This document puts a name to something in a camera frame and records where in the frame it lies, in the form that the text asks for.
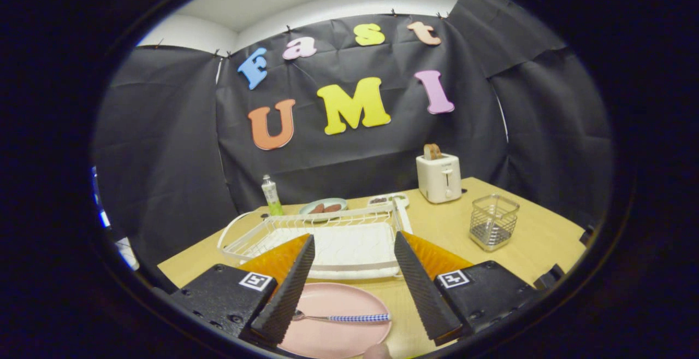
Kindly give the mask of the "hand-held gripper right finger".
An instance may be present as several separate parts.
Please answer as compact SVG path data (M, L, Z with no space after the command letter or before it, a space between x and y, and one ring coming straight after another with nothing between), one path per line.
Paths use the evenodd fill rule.
M394 254L426 334L437 346L480 333L538 299L537 289L496 261L467 266L405 231L395 235Z

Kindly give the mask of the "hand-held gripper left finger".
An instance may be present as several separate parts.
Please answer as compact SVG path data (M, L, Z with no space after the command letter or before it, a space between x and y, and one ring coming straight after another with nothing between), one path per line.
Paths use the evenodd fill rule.
M249 262L216 264L169 296L195 321L263 346L282 342L315 259L315 238L303 234Z

